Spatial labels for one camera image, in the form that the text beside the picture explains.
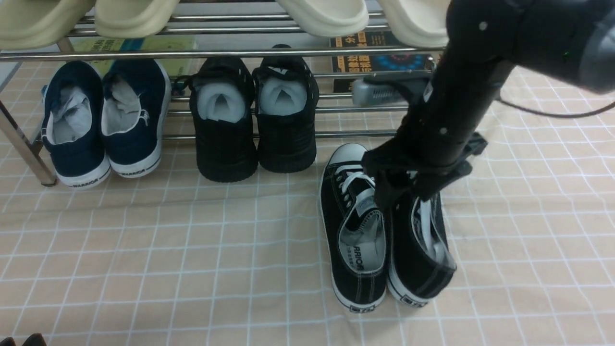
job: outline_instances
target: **slipper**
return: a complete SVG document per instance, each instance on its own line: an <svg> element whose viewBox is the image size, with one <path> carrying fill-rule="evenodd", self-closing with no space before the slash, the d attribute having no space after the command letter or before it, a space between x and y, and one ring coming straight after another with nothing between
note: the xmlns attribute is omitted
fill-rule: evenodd
<svg viewBox="0 0 615 346"><path fill-rule="evenodd" d="M364 0L276 0L307 33L334 38L365 29L370 18Z"/></svg>
<svg viewBox="0 0 615 346"><path fill-rule="evenodd" d="M98 0L96 32L109 38L144 38L164 28L180 0Z"/></svg>
<svg viewBox="0 0 615 346"><path fill-rule="evenodd" d="M378 0L389 27L400 42L436 48L448 43L446 10L450 0Z"/></svg>
<svg viewBox="0 0 615 346"><path fill-rule="evenodd" d="M95 0L4 0L0 2L0 49L47 47L64 38Z"/></svg>

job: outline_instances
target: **rack leg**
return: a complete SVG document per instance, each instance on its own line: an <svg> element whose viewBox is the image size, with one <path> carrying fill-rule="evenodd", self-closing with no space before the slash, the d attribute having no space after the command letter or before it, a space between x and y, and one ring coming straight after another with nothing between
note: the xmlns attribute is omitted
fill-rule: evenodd
<svg viewBox="0 0 615 346"><path fill-rule="evenodd" d="M63 38L59 40L56 44L58 45L60 52L74 52L75 51L75 49L73 48L73 44L71 43L71 40L68 38Z"/></svg>
<svg viewBox="0 0 615 346"><path fill-rule="evenodd" d="M2 101L0 101L0 131L6 135L43 186L51 187L57 184L58 180L55 175L39 156L40 147L30 143Z"/></svg>

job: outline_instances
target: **book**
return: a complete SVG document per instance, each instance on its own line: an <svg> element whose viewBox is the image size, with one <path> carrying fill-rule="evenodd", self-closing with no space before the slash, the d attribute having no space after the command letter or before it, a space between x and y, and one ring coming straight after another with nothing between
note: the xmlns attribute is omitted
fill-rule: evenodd
<svg viewBox="0 0 615 346"><path fill-rule="evenodd" d="M195 36L151 36L140 39L85 38L73 44L76 52L195 50L197 46ZM191 58L160 59L159 61L170 77L189 74L192 66ZM104 76L111 68L113 60L95 60L89 63Z"/></svg>
<svg viewBox="0 0 615 346"><path fill-rule="evenodd" d="M359 33L332 38L331 47L384 47L404 46L390 31L361 31ZM360 73L381 71L430 70L432 57L437 63L439 54L398 54L398 55L349 55L333 57L333 72ZM352 91L352 82L356 78L336 78L333 80L333 92Z"/></svg>

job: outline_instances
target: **floor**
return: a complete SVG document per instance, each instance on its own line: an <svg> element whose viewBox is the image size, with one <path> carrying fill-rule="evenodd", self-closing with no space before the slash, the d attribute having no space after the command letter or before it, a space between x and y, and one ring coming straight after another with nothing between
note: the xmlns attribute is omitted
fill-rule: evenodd
<svg viewBox="0 0 615 346"><path fill-rule="evenodd" d="M328 58L310 64L330 71ZM56 67L24 63L0 94L27 134ZM613 100L523 70L503 96L559 113ZM318 115L317 129L391 129L402 115ZM190 141L165 142L151 175L73 192L42 187L0 135L0 336L41 332L61 346L615 344L615 115L551 120L493 105L480 130L489 147L443 192L453 282L420 310L388 297L361 316L333 295L317 189L335 148L382 139L320 140L308 170L259 169L230 185L199 175ZM166 131L190 134L191 120L169 118Z"/></svg>

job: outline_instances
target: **shoe rack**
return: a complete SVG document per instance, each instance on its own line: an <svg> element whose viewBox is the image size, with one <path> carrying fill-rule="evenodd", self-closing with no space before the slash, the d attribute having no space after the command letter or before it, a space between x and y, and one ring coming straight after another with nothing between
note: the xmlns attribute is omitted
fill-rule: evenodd
<svg viewBox="0 0 615 346"><path fill-rule="evenodd" d="M183 3L205 3L205 0L183 0ZM370 12L370 25L365 30L379 31L386 30L388 26L382 24L384 15L381 12ZM374 20L379 20L379 24L372 24ZM254 14L254 15L174 15L170 19L170 23L192 23L198 26L190 28L164 28L158 35L208 35L208 34L280 34L280 33L304 33L304 31L292 21L289 15L285 13L277 14ZM228 26L218 28L208 26L211 23L241 23L241 22L267 22L267 26L251 25L251 26ZM281 22L280 25L271 25L272 22ZM94 24L93 16L85 16L79 25ZM422 49L407 46L397 47L352 47L352 48L313 48L313 49L264 49L264 50L191 50L191 51L161 51L161 52L75 52L69 38L96 37L94 27L91 28L75 28L69 35L57 42L59 52L51 53L2 53L0 54L0 62L64 62L71 60L118 60L131 58L208 58L208 57L241 57L255 58L267 57L272 55L294 55L302 57L318 57L318 56L339 56L339 55L391 55L391 54L412 54L412 53L429 53L438 51L438 49ZM432 61L431 68L435 68L435 63ZM317 79L331 78L360 78L369 75L370 73L326 73L315 74ZM350 99L351 94L321 94L320 99ZM187 96L175 96L172 99L172 104L188 102ZM406 106L387 106L387 107L317 107L316 113L369 113L376 111L405 111ZM57 179L52 169L49 169L40 157L42 142L40 140L39 130L35 131L30 136L23 133L15 122L8 109L0 100L0 130L6 135L23 160L27 163L41 184L50 187L57 183ZM188 110L169 109L167 116L191 116ZM393 130L366 130L366 131L323 131L316 132L317 139L327 138L352 138L352 137L390 137L393 136ZM194 135L165 135L164 140L194 140Z"/></svg>

